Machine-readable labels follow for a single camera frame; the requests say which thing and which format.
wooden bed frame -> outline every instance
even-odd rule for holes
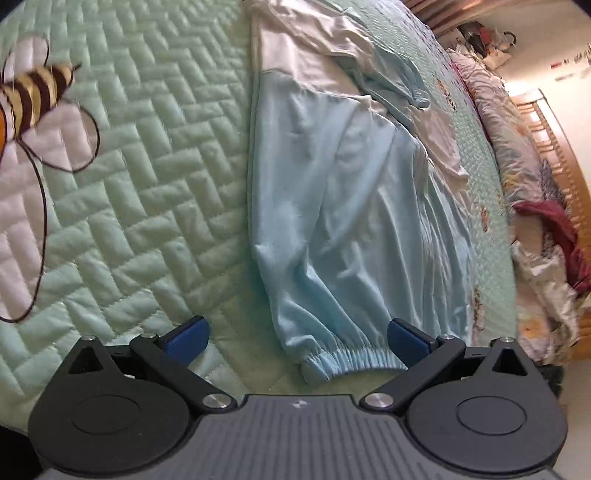
[[[591,197],[573,149],[542,92],[532,90],[513,97],[513,101],[534,136],[540,156],[548,160],[566,195],[571,219],[579,230],[579,246],[591,263]],[[573,347],[573,359],[591,358],[591,314],[583,316],[580,328],[581,338]]]

wall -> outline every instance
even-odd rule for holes
[[[552,0],[525,5],[518,2],[479,20],[517,35],[513,58],[498,73],[508,81],[512,95],[532,88],[542,90],[591,187],[591,68],[580,63],[550,69],[551,63],[572,59],[591,43],[591,18],[570,0]],[[577,75],[555,81],[571,71]]]

green quilted bedspread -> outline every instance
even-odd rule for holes
[[[449,59],[398,0],[347,1],[410,56],[451,113],[472,178],[480,341],[515,330],[514,283],[496,164]],[[26,0],[0,25],[3,58],[46,35],[50,62],[81,64],[66,97],[94,117],[99,155],[72,174],[38,164],[47,249],[31,313],[0,322],[0,423],[26,429],[80,335],[127,343],[194,314],[212,338],[191,368],[247,392],[360,394],[391,372],[305,385],[272,329],[248,244],[250,29],[239,0]]]

pillow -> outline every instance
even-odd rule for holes
[[[540,156],[519,110],[503,88],[499,77],[474,58],[447,51],[474,98],[499,166],[508,205],[544,200],[540,178]]]

striped bee body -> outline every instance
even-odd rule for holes
[[[0,86],[12,107],[14,138],[34,128],[57,105],[74,81],[75,70],[67,64],[37,66]]]

